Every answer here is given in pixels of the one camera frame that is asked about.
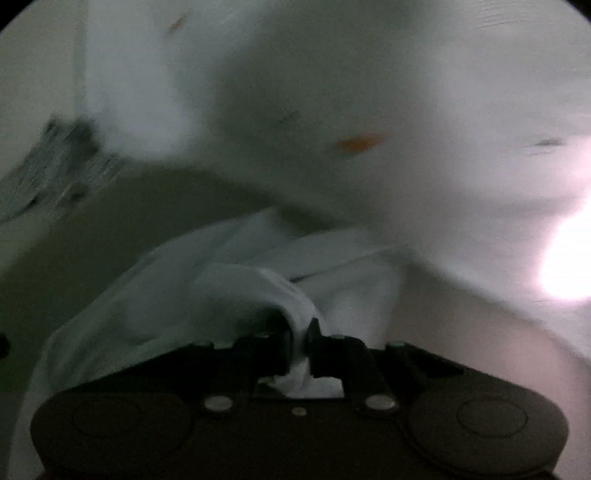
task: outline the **circular indentation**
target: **circular indentation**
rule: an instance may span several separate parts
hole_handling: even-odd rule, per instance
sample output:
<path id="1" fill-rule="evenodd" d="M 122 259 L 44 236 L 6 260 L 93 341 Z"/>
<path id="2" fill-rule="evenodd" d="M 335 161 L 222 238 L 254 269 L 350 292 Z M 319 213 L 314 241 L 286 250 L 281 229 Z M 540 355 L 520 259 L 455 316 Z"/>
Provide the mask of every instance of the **circular indentation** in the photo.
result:
<path id="1" fill-rule="evenodd" d="M 107 398 L 81 405 L 72 421 L 86 435 L 107 438 L 129 433 L 141 419 L 142 412 L 137 405 L 121 398 Z"/>
<path id="2" fill-rule="evenodd" d="M 464 403 L 457 412 L 460 424 L 482 437 L 510 437 L 527 424 L 527 413 L 501 398 L 477 398 Z"/>
<path id="3" fill-rule="evenodd" d="M 231 410 L 234 401 L 225 395 L 214 395 L 203 401 L 203 406 L 209 411 L 223 412 Z"/>
<path id="4" fill-rule="evenodd" d="M 557 461 L 569 432 L 563 413 L 542 395 L 464 375 L 420 395 L 407 429 L 430 460 L 479 476 L 545 469 Z"/>
<path id="5" fill-rule="evenodd" d="M 304 407 L 294 407 L 291 409 L 291 413 L 296 417 L 305 417 L 308 415 L 308 411 Z"/>
<path id="6" fill-rule="evenodd" d="M 133 380 L 124 378 L 121 387 L 150 386 L 149 382 L 132 384 Z M 170 457 L 190 428 L 187 406 L 166 391 L 74 391 L 44 403 L 33 417 L 30 432 L 46 465 L 79 476 L 108 478 L 143 476 Z"/>
<path id="7" fill-rule="evenodd" d="M 365 405 L 371 410 L 384 411 L 396 407 L 396 402 L 388 395 L 372 395 L 365 399 Z"/>

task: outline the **black plastic part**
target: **black plastic part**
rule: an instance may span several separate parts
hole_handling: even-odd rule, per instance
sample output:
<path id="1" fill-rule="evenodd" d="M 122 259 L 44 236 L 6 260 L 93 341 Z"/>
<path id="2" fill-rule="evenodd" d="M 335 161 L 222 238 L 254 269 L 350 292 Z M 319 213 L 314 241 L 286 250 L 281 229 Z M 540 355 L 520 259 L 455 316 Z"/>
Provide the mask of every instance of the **black plastic part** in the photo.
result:
<path id="1" fill-rule="evenodd" d="M 81 385 L 36 412 L 34 445 L 55 478 L 552 478 L 568 428 L 541 395 L 409 344 L 324 337 L 313 322 L 311 372 L 341 378 L 346 398 L 255 398 L 258 379 L 288 371 L 292 343 L 271 312 L 267 334 L 231 349 L 188 346 Z M 395 407 L 375 411 L 372 395 Z M 212 396 L 231 408 L 206 408 Z"/>
<path id="2" fill-rule="evenodd" d="M 12 345 L 10 344 L 10 341 L 6 335 L 0 333 L 0 360 L 6 358 L 9 355 L 11 346 Z"/>

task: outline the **metal screw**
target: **metal screw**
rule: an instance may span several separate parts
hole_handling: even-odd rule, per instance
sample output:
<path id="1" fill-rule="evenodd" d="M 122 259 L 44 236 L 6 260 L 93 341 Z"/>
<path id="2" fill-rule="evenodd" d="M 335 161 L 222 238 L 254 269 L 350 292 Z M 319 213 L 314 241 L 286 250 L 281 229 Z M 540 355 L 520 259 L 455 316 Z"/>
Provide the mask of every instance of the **metal screw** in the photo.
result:
<path id="1" fill-rule="evenodd" d="M 204 400 L 203 406 L 209 411 L 228 411 L 234 406 L 234 401 L 225 395 L 214 395 Z"/>
<path id="2" fill-rule="evenodd" d="M 305 417 L 306 415 L 308 415 L 308 411 L 304 407 L 294 407 L 291 409 L 291 412 L 296 417 Z"/>
<path id="3" fill-rule="evenodd" d="M 396 406 L 394 399 L 388 395 L 372 395 L 365 399 L 365 405 L 371 410 L 391 410 Z"/>

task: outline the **white cloth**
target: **white cloth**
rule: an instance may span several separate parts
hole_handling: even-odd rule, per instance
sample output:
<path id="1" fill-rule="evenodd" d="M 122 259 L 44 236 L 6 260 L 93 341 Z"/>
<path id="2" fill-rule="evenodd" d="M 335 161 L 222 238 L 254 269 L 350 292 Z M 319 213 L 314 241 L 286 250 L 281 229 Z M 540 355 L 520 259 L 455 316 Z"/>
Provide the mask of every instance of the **white cloth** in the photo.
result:
<path id="1" fill-rule="evenodd" d="M 589 195 L 589 58 L 563 0 L 89 0 L 85 111 L 114 150 L 370 219 L 591 358 L 540 278 Z"/>
<path id="2" fill-rule="evenodd" d="M 229 346 L 260 332 L 256 312 L 269 306 L 286 315 L 297 353 L 290 374 L 271 385 L 292 397 L 342 395 L 340 381 L 309 376 L 303 335 L 317 317 L 325 334 L 383 345 L 400 287 L 381 255 L 388 249 L 356 230 L 300 238 L 273 210 L 157 248 L 44 345 L 16 423 L 8 479 L 42 473 L 28 428 L 56 392 L 192 342 Z"/>

